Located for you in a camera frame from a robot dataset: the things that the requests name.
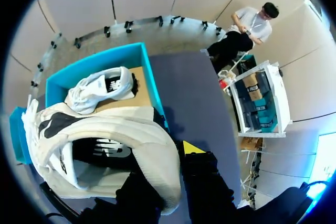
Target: gray table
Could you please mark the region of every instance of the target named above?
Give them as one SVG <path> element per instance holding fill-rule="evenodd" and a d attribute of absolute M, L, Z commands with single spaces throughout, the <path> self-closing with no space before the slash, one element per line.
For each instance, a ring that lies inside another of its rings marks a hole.
<path fill-rule="evenodd" d="M 159 91 L 171 134 L 178 140 L 212 151 L 218 159 L 218 170 L 240 201 L 239 163 L 229 113 L 209 58 L 200 52 L 181 52 L 150 57 L 155 83 Z M 44 98 L 40 100 L 44 108 Z M 36 184 L 41 178 L 30 171 Z M 160 223 L 190 223 L 186 193 L 182 184 L 179 208 Z M 64 200 L 80 212 L 94 206 L 93 198 Z M 64 223 L 59 217 L 57 223 Z"/>

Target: black pants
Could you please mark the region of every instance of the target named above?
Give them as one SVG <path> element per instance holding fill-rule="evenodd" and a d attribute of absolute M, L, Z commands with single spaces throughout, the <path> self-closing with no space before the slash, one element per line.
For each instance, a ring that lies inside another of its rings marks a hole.
<path fill-rule="evenodd" d="M 226 35 L 226 38 L 213 43 L 207 49 L 209 55 L 214 57 L 212 65 L 216 73 L 236 58 L 239 51 L 247 52 L 253 47 L 253 42 L 247 34 L 229 31 Z"/>

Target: brown cardboard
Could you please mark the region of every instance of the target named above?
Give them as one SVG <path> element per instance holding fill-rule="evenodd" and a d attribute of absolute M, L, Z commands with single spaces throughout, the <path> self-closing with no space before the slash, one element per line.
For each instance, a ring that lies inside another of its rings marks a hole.
<path fill-rule="evenodd" d="M 252 87 L 258 84 L 257 75 L 255 73 L 250 74 L 249 76 L 243 78 L 245 87 Z"/>
<path fill-rule="evenodd" d="M 132 99 L 115 101 L 112 99 L 107 99 L 98 103 L 94 113 L 102 110 L 117 108 L 117 107 L 127 107 L 127 106 L 151 106 L 151 100 L 149 98 L 148 89 L 145 81 L 145 76 L 143 74 L 142 67 L 131 68 L 131 73 L 135 74 L 135 78 L 138 80 L 138 92 L 136 96 Z"/>
<path fill-rule="evenodd" d="M 261 137 L 243 137 L 243 140 L 240 143 L 240 148 L 242 150 L 257 151 L 260 147 L 262 147 Z"/>
<path fill-rule="evenodd" d="M 263 95 L 262 95 L 260 89 L 248 92 L 248 94 L 250 95 L 252 101 L 257 101 L 257 100 L 263 98 Z"/>
<path fill-rule="evenodd" d="M 243 78 L 245 87 L 247 88 L 248 94 L 251 97 L 252 101 L 259 100 L 263 98 L 261 91 L 259 90 L 257 84 L 257 75 L 255 73 L 250 74 L 249 76 Z"/>

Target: lanyard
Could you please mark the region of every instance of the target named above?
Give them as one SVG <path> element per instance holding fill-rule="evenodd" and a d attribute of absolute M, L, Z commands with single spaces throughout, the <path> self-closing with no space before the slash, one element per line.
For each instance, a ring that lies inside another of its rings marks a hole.
<path fill-rule="evenodd" d="M 258 15 L 258 13 L 256 13 L 256 15 L 254 16 L 254 19 L 253 19 L 253 22 L 252 22 L 252 25 L 251 25 L 251 29 L 250 30 L 252 30 L 253 28 L 256 28 L 256 27 L 258 27 L 258 26 L 261 26 L 264 22 L 262 22 L 262 23 L 260 23 L 260 24 L 258 24 L 258 25 L 256 25 L 256 26 L 254 26 L 254 23 L 256 22 L 256 19 L 257 19 L 257 15 Z"/>

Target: white t-shirt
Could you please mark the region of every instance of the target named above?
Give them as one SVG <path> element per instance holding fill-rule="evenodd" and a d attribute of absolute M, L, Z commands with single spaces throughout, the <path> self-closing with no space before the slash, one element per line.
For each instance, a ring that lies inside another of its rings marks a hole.
<path fill-rule="evenodd" d="M 241 24 L 246 26 L 254 37 L 265 42 L 272 33 L 272 27 L 269 21 L 262 19 L 258 13 L 259 11 L 252 7 L 245 7 L 236 11 Z M 229 31 L 237 31 L 240 33 L 236 25 L 230 26 L 227 32 Z"/>

